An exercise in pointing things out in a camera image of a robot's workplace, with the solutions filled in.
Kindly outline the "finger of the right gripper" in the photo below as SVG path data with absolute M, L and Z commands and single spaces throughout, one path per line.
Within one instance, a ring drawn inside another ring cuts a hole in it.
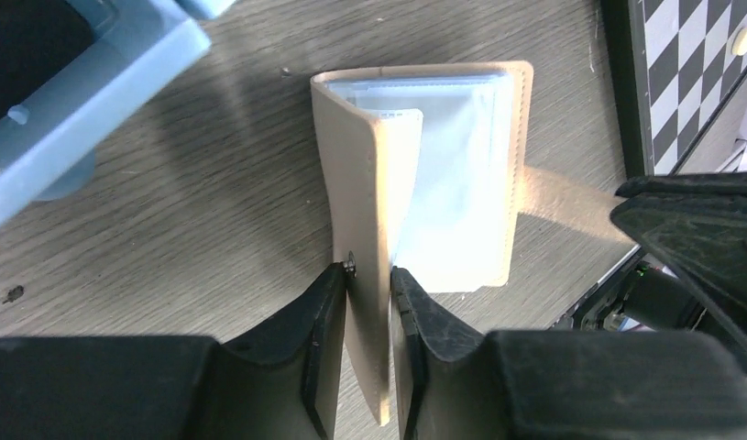
M 616 194 L 610 221 L 674 272 L 747 373 L 747 172 L 635 177 Z

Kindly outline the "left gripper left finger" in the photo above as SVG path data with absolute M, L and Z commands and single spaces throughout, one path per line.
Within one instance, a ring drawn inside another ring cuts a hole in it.
M 226 342 L 0 338 L 0 439 L 330 439 L 347 266 Z

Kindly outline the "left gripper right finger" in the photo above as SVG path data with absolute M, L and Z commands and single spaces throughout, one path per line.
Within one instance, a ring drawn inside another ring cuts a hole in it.
M 391 273 L 404 439 L 747 439 L 747 377 L 699 333 L 480 333 Z

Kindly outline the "beige leather card holder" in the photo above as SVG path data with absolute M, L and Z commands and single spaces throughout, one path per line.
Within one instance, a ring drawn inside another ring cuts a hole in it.
M 525 60 L 367 67 L 310 80 L 333 255 L 350 257 L 346 349 L 366 404 L 390 421 L 390 275 L 430 293 L 501 286 L 519 214 L 628 244 L 620 199 L 524 162 Z

